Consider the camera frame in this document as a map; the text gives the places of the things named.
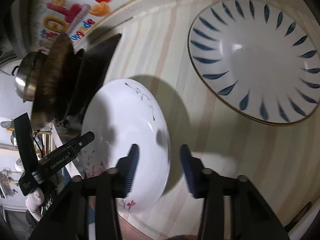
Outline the white gloved left hand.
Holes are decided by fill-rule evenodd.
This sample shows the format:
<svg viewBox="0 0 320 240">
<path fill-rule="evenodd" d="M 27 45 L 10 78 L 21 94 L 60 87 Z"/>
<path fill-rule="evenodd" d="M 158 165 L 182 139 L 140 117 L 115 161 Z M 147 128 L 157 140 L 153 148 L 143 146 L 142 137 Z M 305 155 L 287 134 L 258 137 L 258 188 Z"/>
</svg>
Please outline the white gloved left hand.
<svg viewBox="0 0 320 240">
<path fill-rule="evenodd" d="M 39 222 L 42 218 L 41 205 L 45 200 L 44 194 L 40 188 L 36 188 L 32 193 L 28 194 L 25 200 L 25 205 L 33 216 L 33 218 Z"/>
</svg>

